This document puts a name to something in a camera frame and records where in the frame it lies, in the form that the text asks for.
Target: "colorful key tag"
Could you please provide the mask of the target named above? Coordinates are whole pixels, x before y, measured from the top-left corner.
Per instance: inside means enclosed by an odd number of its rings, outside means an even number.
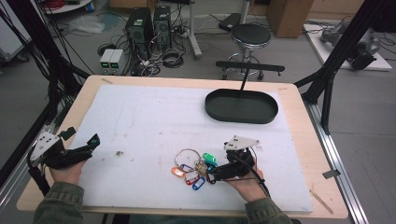
[[[186,180],[186,184],[187,185],[192,185],[193,183],[195,183],[199,179],[200,179],[200,176],[196,176],[195,179]]]
[[[215,179],[215,177],[214,177],[212,174],[210,174],[210,173],[208,173],[208,174],[206,175],[206,181],[209,182],[209,183],[211,183],[211,184],[216,184],[216,179]]]
[[[212,163],[212,162],[216,163],[216,158],[207,152],[204,153],[204,155],[202,155],[202,158],[204,158],[205,161],[208,161],[210,163]]]
[[[198,171],[191,171],[184,176],[184,180],[195,180],[197,177],[199,177]]]
[[[195,181],[195,183],[192,185],[192,188],[194,190],[198,190],[201,188],[201,186],[205,183],[205,178],[201,177],[199,178],[197,181]]]
[[[185,177],[186,176],[186,172],[184,172],[183,170],[181,170],[177,166],[173,167],[171,171],[172,171],[172,173],[174,175],[177,175],[178,177]]]
[[[188,173],[193,171],[194,169],[186,164],[181,164],[180,169],[182,169],[184,172]]]

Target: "black oval tray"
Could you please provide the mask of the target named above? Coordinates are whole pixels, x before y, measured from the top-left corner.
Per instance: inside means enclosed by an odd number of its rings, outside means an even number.
[[[266,124],[274,120],[278,106],[264,92],[218,89],[206,96],[205,110],[220,121]]]

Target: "red key tag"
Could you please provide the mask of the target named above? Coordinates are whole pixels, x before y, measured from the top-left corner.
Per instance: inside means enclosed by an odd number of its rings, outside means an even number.
[[[200,176],[196,176],[194,179],[186,180],[186,184],[187,185],[192,185],[193,183],[195,183],[199,179],[200,179]]]
[[[196,179],[197,177],[199,177],[198,171],[191,171],[191,172],[188,172],[186,174],[186,176],[184,176],[184,180],[186,180],[186,181],[193,180],[193,179]]]

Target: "cardboard box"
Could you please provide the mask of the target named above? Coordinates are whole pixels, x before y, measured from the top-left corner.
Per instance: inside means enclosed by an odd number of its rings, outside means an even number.
[[[267,20],[275,37],[298,37],[314,0],[272,0]]]
[[[158,0],[110,0],[110,7],[115,9],[128,9],[134,7],[149,7],[151,13],[154,11]]]
[[[315,0],[308,18],[341,20],[353,17],[363,2],[364,0]]]

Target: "black stool seat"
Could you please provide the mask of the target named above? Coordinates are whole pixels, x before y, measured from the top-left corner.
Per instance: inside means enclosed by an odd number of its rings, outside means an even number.
[[[271,40],[271,33],[257,24],[238,24],[231,30],[233,41],[246,48],[263,48]]]

